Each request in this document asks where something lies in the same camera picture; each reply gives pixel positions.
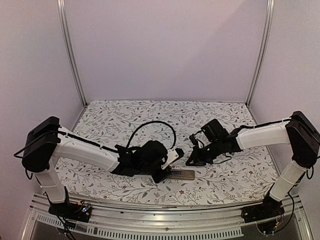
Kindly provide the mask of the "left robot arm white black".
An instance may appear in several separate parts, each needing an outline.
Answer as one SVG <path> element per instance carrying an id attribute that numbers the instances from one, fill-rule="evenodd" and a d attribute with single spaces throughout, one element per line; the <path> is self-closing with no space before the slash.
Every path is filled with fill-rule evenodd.
<path id="1" fill-rule="evenodd" d="M 51 158 L 72 159 L 120 176 L 149 175 L 158 183 L 167 177 L 170 164 L 178 155 L 157 140 L 137 147 L 106 147 L 76 135 L 61 126 L 59 118 L 51 116 L 28 133 L 25 146 L 14 157 L 21 159 L 23 167 L 36 176 L 55 209 L 63 217 L 70 217 L 74 205 L 67 200 L 66 189 L 50 164 Z"/>

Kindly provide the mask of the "white remote control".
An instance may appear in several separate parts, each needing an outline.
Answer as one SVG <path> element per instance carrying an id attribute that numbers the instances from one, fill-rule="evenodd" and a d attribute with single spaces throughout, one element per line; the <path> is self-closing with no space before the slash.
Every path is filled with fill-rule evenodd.
<path id="1" fill-rule="evenodd" d="M 172 175 L 172 171 L 181 171 L 183 172 L 183 175 Z M 167 177 L 170 180 L 183 180 L 183 181 L 193 181 L 195 179 L 195 171 L 194 170 L 182 170 L 182 169 L 176 169 L 172 170 L 170 172 L 170 175 Z"/>

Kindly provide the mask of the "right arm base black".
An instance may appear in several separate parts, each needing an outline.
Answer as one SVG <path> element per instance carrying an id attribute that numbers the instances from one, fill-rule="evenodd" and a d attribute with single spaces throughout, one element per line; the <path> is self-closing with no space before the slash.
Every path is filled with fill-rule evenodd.
<path id="1" fill-rule="evenodd" d="M 241 209 L 241 217 L 245 223 L 277 217 L 285 213 L 282 201 L 277 201 L 266 196 L 262 203 L 246 206 Z"/>

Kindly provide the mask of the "black battery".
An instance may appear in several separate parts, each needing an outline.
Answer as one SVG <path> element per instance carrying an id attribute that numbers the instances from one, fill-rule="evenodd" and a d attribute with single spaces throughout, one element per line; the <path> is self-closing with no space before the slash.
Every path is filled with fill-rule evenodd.
<path id="1" fill-rule="evenodd" d="M 183 175 L 183 172 L 182 171 L 172 171 L 171 174 L 173 176 L 182 176 Z"/>

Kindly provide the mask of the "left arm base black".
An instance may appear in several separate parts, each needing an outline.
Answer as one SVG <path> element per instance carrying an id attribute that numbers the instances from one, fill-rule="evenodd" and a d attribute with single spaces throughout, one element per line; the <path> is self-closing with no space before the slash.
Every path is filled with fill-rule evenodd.
<path id="1" fill-rule="evenodd" d="M 62 203 L 52 203 L 50 200 L 48 202 L 50 204 L 48 212 L 57 217 L 84 223 L 88 223 L 91 218 L 93 209 L 90 203 L 84 201 L 72 203 L 68 199 Z"/>

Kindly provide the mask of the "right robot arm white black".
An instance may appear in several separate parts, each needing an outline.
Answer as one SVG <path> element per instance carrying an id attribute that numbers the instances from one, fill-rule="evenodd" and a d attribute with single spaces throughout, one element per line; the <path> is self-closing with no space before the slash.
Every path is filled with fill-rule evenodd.
<path id="1" fill-rule="evenodd" d="M 231 132 L 228 132 L 217 119 L 213 119 L 201 127 L 200 131 L 204 133 L 209 144 L 199 147 L 196 136 L 192 134 L 189 139 L 193 148 L 185 163 L 187 166 L 213 164 L 220 155 L 238 153 L 255 147 L 278 144 L 291 146 L 291 162 L 269 189 L 264 203 L 258 208 L 262 218 L 269 218 L 278 210 L 278 203 L 320 158 L 320 133 L 301 111 L 295 111 L 289 118 L 274 122 L 256 126 L 242 125 Z"/>

